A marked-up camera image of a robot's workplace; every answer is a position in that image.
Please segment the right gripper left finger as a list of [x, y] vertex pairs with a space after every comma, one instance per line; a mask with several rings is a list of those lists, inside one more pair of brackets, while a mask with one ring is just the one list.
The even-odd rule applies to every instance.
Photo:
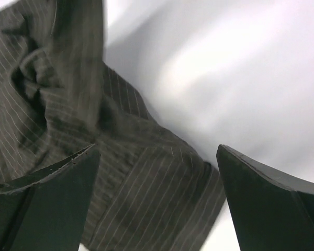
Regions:
[[0, 184], [0, 250], [78, 250], [99, 161], [91, 145]]

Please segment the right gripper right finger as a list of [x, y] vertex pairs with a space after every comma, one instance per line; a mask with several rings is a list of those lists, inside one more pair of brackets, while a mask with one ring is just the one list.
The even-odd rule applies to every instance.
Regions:
[[226, 145], [216, 158], [241, 250], [314, 251], [314, 183]]

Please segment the dark pinstriped long sleeve shirt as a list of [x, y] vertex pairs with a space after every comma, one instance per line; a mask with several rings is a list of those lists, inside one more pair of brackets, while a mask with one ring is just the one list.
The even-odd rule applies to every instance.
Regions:
[[225, 200], [219, 172], [160, 126], [103, 61], [102, 1], [0, 10], [0, 184], [94, 144], [89, 250], [200, 250]]

